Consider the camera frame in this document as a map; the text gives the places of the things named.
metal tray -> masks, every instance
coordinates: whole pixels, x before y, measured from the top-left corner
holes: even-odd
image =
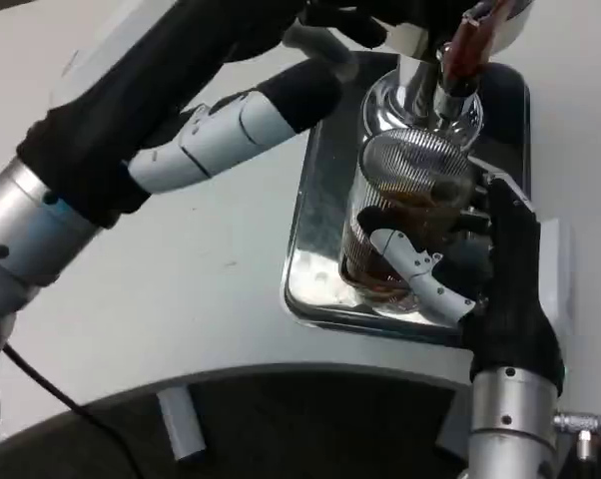
[[[284,298],[301,321],[330,329],[459,347],[459,331],[425,311],[373,303],[345,283],[339,253],[357,158],[358,111],[366,91],[397,56],[359,53],[360,71],[336,112],[313,129],[304,159],[284,272]],[[472,155],[507,171],[529,192],[529,92],[522,77],[490,64],[480,88],[485,128]]]

metal connector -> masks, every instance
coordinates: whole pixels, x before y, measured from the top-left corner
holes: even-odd
[[[563,434],[579,434],[589,431],[601,436],[601,415],[582,412],[557,412],[553,417],[556,432]]]
[[[601,416],[580,412],[558,412],[553,417],[556,432],[577,435],[576,455],[581,464],[592,464],[597,459],[601,437]]]

brown liquid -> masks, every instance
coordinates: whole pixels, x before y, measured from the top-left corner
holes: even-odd
[[[440,207],[427,194],[383,192],[382,195],[391,202],[385,211],[391,212],[392,228],[406,233],[416,249],[429,252],[443,249],[446,233],[457,220],[459,209]],[[349,281],[359,283],[371,293],[405,295],[404,285],[398,284],[402,281],[400,276],[367,238],[358,238],[349,223],[343,232],[343,253]]]

wire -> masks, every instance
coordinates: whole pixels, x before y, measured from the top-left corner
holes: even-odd
[[[99,429],[102,433],[104,433],[107,437],[109,437],[112,442],[121,450],[121,453],[125,456],[128,463],[130,464],[130,468],[133,470],[134,475],[137,479],[145,479],[145,475],[139,466],[139,462],[134,457],[132,453],[132,449],[123,438],[121,433],[119,433],[113,427],[107,425],[102,422],[100,419],[95,417],[91,412],[89,412],[85,407],[74,402],[70,397],[60,391],[54,384],[48,381],[45,377],[43,377],[34,367],[32,367],[21,355],[15,351],[12,346],[8,343],[3,346],[3,352],[5,355],[10,358],[12,362],[14,362],[23,372],[25,372],[34,382],[39,384],[43,389],[48,391],[54,397],[56,397],[63,404],[68,406],[68,408],[74,412],[77,416],[84,419],[86,422],[92,424],[94,427]]]

black glove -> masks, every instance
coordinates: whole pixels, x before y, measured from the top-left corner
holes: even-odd
[[[540,223],[503,180],[488,186],[493,279],[484,314],[462,320],[464,345],[474,353],[471,379],[511,366],[551,381],[562,391],[564,363],[538,293]]]

